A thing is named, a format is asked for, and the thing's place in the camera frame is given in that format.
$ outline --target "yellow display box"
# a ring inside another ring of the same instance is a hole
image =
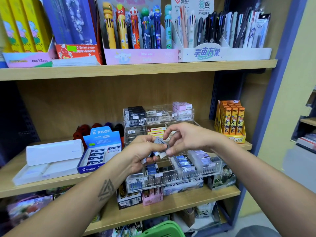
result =
[[[223,134],[223,132],[222,132],[222,123],[221,123],[221,114],[220,114],[220,111],[219,111],[220,110],[219,109],[219,105],[220,105],[220,101],[218,101],[218,103],[217,103],[214,129],[215,129],[216,132],[219,132],[219,133]],[[245,143],[245,141],[246,141],[245,121],[243,123],[243,128],[242,128],[241,135],[225,135],[225,136],[227,136],[229,139],[235,141],[236,143],[239,143],[239,144]]]

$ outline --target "person's right hand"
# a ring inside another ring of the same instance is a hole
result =
[[[167,139],[172,131],[177,132],[172,135],[169,141],[170,148],[166,151],[169,156],[184,150],[200,149],[211,152],[214,145],[222,138],[222,135],[218,132],[182,122],[169,126],[163,135],[163,139]]]

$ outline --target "hand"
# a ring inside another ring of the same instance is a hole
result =
[[[146,158],[152,151],[162,151],[167,148],[167,145],[152,143],[156,137],[152,135],[139,135],[137,136],[122,152],[125,156],[131,157],[130,172],[131,174],[137,173],[143,168],[143,164],[140,162]],[[158,161],[157,156],[146,158],[147,164],[152,164]]]
[[[200,149],[211,152],[218,140],[222,139],[222,135],[218,132],[186,122],[169,126],[163,135],[163,139],[167,139],[172,131],[177,132],[172,135],[169,141],[170,148],[166,151],[169,156],[185,150]]]

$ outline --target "tattoo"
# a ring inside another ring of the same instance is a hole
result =
[[[108,200],[114,193],[114,187],[110,179],[105,180],[98,197],[99,201]]]

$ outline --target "forearm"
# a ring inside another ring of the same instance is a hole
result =
[[[244,184],[274,227],[284,236],[316,236],[316,194],[225,136],[214,151]]]
[[[81,236],[130,174],[123,152],[10,231],[9,236]]]

